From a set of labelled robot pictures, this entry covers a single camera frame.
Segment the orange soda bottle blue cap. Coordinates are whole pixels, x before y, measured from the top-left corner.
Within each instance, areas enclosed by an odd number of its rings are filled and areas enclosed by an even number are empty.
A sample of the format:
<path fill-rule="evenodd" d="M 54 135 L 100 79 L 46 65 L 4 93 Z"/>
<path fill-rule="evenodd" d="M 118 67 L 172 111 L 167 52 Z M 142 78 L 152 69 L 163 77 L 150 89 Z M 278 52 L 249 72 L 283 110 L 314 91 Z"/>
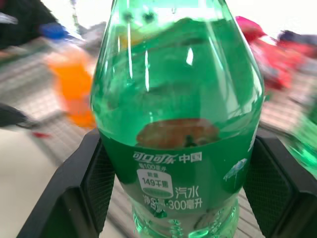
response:
<path fill-rule="evenodd" d="M 78 127 L 96 126 L 90 109 L 92 75 L 89 54 L 73 41 L 65 28 L 54 22 L 40 26 L 51 52 L 45 63 L 53 74 L 55 89 L 67 117 Z"/>

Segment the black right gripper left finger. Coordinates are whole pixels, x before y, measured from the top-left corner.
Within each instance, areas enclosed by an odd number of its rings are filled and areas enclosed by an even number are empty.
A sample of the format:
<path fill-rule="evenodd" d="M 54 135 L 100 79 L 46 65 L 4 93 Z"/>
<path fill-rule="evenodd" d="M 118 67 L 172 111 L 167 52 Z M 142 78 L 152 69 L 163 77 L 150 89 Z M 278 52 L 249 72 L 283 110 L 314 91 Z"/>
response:
<path fill-rule="evenodd" d="M 16 238 L 99 238 L 114 175 L 94 129 L 56 170 Z"/>

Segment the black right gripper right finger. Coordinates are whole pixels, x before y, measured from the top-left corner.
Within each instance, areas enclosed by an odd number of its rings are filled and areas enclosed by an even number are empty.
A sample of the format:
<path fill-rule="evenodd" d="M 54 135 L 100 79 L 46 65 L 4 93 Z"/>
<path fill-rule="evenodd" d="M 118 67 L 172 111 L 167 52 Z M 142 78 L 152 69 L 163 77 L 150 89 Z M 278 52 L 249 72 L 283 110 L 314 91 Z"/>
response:
<path fill-rule="evenodd" d="M 317 238 L 317 180 L 259 129 L 244 191 L 265 238 Z"/>

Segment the green plastic soda bottle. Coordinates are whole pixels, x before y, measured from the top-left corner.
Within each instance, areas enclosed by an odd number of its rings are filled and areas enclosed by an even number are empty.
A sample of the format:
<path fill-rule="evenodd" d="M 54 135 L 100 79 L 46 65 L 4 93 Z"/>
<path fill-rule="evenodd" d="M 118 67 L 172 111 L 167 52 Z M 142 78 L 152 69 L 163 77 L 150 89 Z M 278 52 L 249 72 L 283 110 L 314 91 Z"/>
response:
<path fill-rule="evenodd" d="M 141 238 L 234 238 L 263 101 L 225 0 L 113 0 L 90 102 Z"/>

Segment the dark clothed person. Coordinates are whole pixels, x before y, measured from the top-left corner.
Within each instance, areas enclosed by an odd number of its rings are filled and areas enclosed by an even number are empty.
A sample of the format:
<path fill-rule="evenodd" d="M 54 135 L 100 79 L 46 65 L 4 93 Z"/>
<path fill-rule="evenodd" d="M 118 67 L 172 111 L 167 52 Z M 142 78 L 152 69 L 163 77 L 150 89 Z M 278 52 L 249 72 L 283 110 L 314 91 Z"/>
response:
<path fill-rule="evenodd" d="M 0 0 L 0 51 L 41 36 L 41 25 L 57 19 L 41 0 Z"/>

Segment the red snack bag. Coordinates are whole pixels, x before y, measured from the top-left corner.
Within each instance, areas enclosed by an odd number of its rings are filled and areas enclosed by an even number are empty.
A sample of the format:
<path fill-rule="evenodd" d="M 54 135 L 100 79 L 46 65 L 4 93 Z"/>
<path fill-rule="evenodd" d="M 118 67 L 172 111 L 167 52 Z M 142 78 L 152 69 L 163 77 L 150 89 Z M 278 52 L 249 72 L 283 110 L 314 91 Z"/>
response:
<path fill-rule="evenodd" d="M 257 23 L 242 16 L 235 18 L 268 88 L 289 88 L 293 74 L 305 59 L 317 58 L 317 35 L 285 30 L 274 39 Z"/>

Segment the black object with red tip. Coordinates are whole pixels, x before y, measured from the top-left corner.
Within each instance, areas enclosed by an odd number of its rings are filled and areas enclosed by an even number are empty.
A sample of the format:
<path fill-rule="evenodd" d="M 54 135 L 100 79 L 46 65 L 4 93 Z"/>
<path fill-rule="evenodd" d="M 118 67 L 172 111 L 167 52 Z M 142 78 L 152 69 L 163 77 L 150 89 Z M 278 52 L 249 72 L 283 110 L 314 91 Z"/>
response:
<path fill-rule="evenodd" d="M 40 127 L 40 123 L 25 115 L 22 111 L 0 103 L 0 128 L 7 128 L 16 126 L 23 129 L 30 130 L 32 135 L 36 138 L 50 138 L 50 135 L 43 132 L 36 132 L 35 129 Z"/>

